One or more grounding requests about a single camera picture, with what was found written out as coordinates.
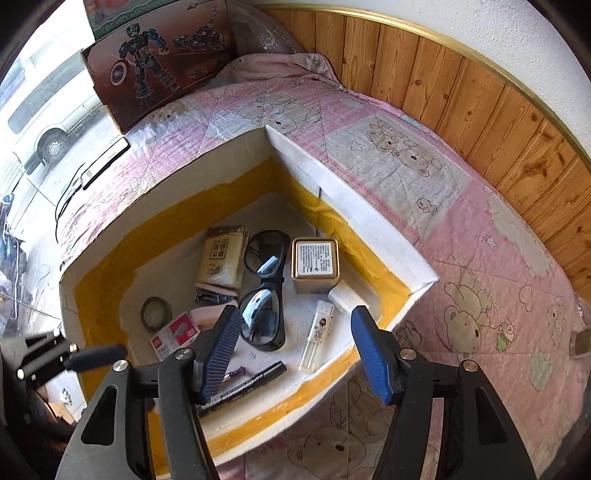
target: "red and white package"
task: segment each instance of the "red and white package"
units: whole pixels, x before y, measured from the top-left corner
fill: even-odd
[[[175,350],[189,345],[195,340],[200,330],[193,323],[189,313],[183,313],[180,317],[162,327],[151,339],[152,348],[158,360],[162,361]]]

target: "blue gripper pad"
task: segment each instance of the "blue gripper pad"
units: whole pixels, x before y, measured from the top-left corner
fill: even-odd
[[[394,390],[391,378],[397,366],[388,342],[393,339],[392,334],[378,328],[365,306],[355,307],[351,313],[351,333],[372,390],[382,402],[392,405]]]
[[[203,368],[201,395],[205,402],[217,393],[226,374],[240,335],[241,320],[240,310],[226,306],[213,327],[213,346]]]

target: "golden molding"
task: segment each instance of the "golden molding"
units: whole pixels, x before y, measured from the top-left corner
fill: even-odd
[[[339,14],[347,15],[349,17],[363,18],[365,20],[371,20],[373,22],[383,23],[390,25],[391,27],[400,28],[415,33],[421,37],[425,37],[428,40],[437,42],[444,47],[447,47],[460,55],[465,56],[467,59],[476,62],[477,64],[493,71],[498,77],[500,77],[505,83],[511,85],[520,94],[527,98],[542,114],[548,118],[558,131],[564,135],[566,140],[571,144],[577,156],[585,163],[587,168],[591,170],[591,157],[585,151],[583,146],[579,143],[579,140],[574,136],[574,133],[565,125],[565,123],[556,115],[556,113],[540,98],[535,92],[523,83],[512,73],[505,70],[499,64],[493,62],[491,59],[485,57],[482,53],[474,50],[473,48],[464,45],[462,42],[457,41],[454,38],[448,37],[438,33],[430,28],[423,27],[416,23],[412,23],[401,18],[391,17],[390,15],[379,14],[376,12],[370,12],[368,10],[362,10],[360,8],[349,8],[349,7],[336,7],[334,5],[313,5],[313,4],[258,4],[256,5],[260,9],[282,9],[282,10],[309,10],[314,12],[328,13],[328,14]]]

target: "bed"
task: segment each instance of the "bed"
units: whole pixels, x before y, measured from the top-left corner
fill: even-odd
[[[343,87],[320,54],[240,57],[208,88],[133,127],[131,149],[60,218],[63,264],[172,172],[266,125],[349,183],[439,274],[395,335],[431,361],[476,360],[541,475],[580,416],[589,376],[569,358],[570,336],[584,328],[569,279],[503,196],[432,130]],[[391,416],[357,370],[304,420],[220,474],[371,478]],[[435,403],[424,479],[435,476],[440,429]]]

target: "metal screw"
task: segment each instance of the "metal screw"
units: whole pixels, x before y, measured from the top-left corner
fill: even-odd
[[[117,360],[113,365],[113,370],[115,370],[116,372],[122,372],[127,368],[128,365],[129,363],[127,362],[127,360]]]
[[[186,360],[187,358],[191,358],[193,351],[189,348],[180,348],[175,353],[174,356],[177,360]]]
[[[464,369],[469,372],[475,372],[478,370],[478,364],[474,360],[466,360],[464,362]]]
[[[400,356],[405,360],[414,360],[417,357],[417,353],[412,348],[403,348],[400,350]]]

